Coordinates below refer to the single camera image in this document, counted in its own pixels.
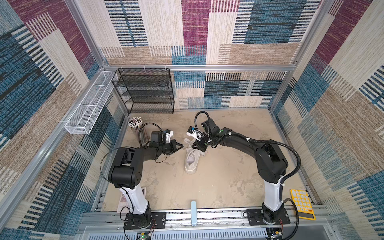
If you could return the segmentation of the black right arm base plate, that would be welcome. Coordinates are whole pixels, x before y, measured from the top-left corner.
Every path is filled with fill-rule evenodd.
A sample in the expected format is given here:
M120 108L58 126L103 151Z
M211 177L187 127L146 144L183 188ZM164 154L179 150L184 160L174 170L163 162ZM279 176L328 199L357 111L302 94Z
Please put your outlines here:
M250 226L266 225L289 225L291 223L289 215L284 207L272 212L269 209L248 209L244 213Z

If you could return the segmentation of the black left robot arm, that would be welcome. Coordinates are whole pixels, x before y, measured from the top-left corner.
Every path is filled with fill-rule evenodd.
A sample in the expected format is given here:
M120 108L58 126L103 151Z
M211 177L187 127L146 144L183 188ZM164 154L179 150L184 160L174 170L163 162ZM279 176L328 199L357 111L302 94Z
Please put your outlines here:
M152 221L151 207L144 197L140 182L145 161L172 155L184 145L172 139L173 131L153 131L148 144L139 148L120 147L108 173L108 181L118 188L128 202L129 220L146 226Z

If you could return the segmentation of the white canvas sneaker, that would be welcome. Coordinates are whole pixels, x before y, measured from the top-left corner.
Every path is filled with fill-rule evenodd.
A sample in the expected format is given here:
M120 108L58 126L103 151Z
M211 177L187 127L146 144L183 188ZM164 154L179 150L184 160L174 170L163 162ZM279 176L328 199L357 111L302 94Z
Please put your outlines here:
M202 153L202 151L200 150L193 149L191 140L185 138L184 142L187 144L187 147L185 148L186 150L186 158L184 163L185 172L187 174L194 174L197 170L199 159L201 155L203 155L204 153Z

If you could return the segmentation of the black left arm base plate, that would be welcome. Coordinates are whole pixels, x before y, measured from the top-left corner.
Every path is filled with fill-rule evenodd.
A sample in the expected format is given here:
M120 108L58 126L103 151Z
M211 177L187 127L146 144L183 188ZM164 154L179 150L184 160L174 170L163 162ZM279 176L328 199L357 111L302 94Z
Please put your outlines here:
M154 228L155 230L164 229L166 220L166 212L153 212L141 215L128 213L124 221L124 230L149 230L151 228Z

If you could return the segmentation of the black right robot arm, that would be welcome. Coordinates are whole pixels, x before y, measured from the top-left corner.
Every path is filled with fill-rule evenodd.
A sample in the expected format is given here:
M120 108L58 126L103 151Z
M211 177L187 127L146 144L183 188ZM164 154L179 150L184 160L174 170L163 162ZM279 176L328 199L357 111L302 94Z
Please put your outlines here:
M283 178L288 161L279 145L274 141L253 140L228 128L220 129L213 120L202 124L204 132L190 126L187 135L193 137L193 148L205 151L208 146L221 145L239 150L256 160L257 170L265 184L265 198L262 204L263 221L273 224L283 211Z

